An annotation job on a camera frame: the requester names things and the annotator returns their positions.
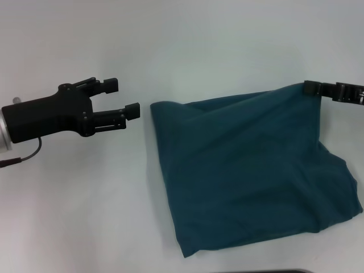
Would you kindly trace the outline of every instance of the white background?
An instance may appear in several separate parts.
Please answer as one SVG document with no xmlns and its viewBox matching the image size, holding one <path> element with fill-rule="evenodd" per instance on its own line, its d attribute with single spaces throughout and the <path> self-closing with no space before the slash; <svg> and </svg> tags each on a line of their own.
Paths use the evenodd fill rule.
<svg viewBox="0 0 364 273">
<path fill-rule="evenodd" d="M 364 271 L 364 216 L 184 259 L 160 173 L 149 105 L 317 80 L 364 85 L 360 1 L 2 0 L 1 106 L 57 86 L 117 77 L 95 110 L 139 102 L 127 130 L 43 138 L 0 170 L 0 272 Z M 321 141 L 348 163 L 364 202 L 364 107 L 324 99 Z M 26 156 L 37 140 L 0 159 Z"/>
</svg>

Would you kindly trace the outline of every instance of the dark teal cloth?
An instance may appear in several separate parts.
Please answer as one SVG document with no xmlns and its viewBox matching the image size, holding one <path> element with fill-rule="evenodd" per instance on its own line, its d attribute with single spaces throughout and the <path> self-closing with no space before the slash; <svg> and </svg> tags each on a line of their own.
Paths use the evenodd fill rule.
<svg viewBox="0 0 364 273">
<path fill-rule="evenodd" d="M 320 97 L 303 84 L 151 105 L 178 243 L 199 250 L 317 233 L 362 207 L 344 160 L 319 142 Z"/>
</svg>

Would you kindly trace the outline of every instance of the black cable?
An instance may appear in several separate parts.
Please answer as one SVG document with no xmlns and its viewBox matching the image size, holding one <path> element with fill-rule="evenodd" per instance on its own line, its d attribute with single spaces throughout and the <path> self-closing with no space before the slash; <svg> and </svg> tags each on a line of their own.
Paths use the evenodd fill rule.
<svg viewBox="0 0 364 273">
<path fill-rule="evenodd" d="M 33 154 L 26 156 L 25 158 L 22 158 L 22 162 L 25 160 L 31 159 L 33 156 L 35 156 L 40 151 L 40 148 L 42 147 L 42 139 L 38 138 L 38 140 L 39 140 L 38 148 L 35 150 L 35 152 Z"/>
<path fill-rule="evenodd" d="M 29 156 L 26 156 L 25 158 L 12 158 L 12 159 L 7 159 L 7 160 L 0 160 L 0 168 L 4 168 L 10 165 L 14 165 L 14 164 L 18 164 L 21 163 L 25 160 L 31 159 L 33 156 L 35 156 L 39 151 L 40 148 L 42 147 L 42 140 L 41 138 L 38 138 L 39 140 L 39 145 L 38 148 L 35 150 L 35 152 Z"/>
</svg>

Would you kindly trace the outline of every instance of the teal fabric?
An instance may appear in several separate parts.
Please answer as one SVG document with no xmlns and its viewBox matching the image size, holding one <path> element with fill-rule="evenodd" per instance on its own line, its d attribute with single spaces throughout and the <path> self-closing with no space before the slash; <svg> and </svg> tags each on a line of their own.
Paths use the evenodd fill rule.
<svg viewBox="0 0 364 273">
<path fill-rule="evenodd" d="M 319 142 L 320 97 L 303 84 L 151 105 L 183 255 L 347 221 L 362 207 L 344 160 Z"/>
</svg>

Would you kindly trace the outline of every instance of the black clamp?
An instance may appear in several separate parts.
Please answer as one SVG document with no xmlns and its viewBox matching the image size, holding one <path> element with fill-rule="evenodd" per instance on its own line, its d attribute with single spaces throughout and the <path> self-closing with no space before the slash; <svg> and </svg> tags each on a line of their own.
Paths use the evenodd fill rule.
<svg viewBox="0 0 364 273">
<path fill-rule="evenodd" d="M 91 97 L 118 91 L 118 80 L 100 82 L 95 78 L 75 84 L 61 84 L 50 97 L 21 102 L 2 108 L 13 143 L 39 138 L 60 131 L 74 131 L 82 137 L 126 128 L 126 120 L 140 117 L 140 104 L 124 109 L 93 112 Z"/>
<path fill-rule="evenodd" d="M 364 104 L 364 86 L 354 84 L 327 84 L 318 81 L 305 81 L 303 93 L 312 96 L 324 96 L 333 101 L 350 104 Z"/>
</svg>

